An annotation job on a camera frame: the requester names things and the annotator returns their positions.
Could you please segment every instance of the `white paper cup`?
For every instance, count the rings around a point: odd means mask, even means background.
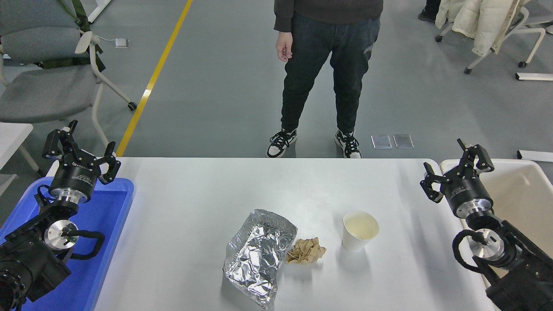
[[[379,231],[378,222],[364,211],[354,211],[343,218],[342,245],[351,251],[360,251]]]

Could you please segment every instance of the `black jeans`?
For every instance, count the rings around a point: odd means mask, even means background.
[[[426,0],[426,6],[424,7],[424,11],[428,13],[428,15],[431,15],[434,18],[436,18],[436,15],[440,10],[440,2],[441,0]]]
[[[305,101],[328,55],[334,68],[336,122],[338,129],[351,133],[355,128],[361,78],[367,72],[380,19],[353,24],[328,24],[298,14],[292,19],[292,58],[284,79],[282,128],[298,127]]]

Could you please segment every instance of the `black shoe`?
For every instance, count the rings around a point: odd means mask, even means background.
[[[361,159],[361,152],[359,152],[359,142],[351,133],[342,133],[338,130],[334,136],[334,141],[338,147],[342,148],[344,158]]]
[[[419,20],[436,23],[436,14],[430,14],[425,10],[419,13]]]
[[[290,146],[291,143],[295,142],[298,139],[298,129],[293,131],[286,131],[282,129],[280,132],[276,133],[275,136],[271,137],[271,144],[267,148],[267,158],[280,158],[286,152],[286,148]]]

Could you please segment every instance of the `crumpled foil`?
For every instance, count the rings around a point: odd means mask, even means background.
[[[273,307],[277,273],[298,228],[273,212],[255,209],[227,244],[225,277],[263,309]]]

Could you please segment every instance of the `hand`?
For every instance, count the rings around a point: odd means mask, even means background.
[[[287,62],[288,59],[292,58],[292,33],[278,33],[276,55],[283,62]]]

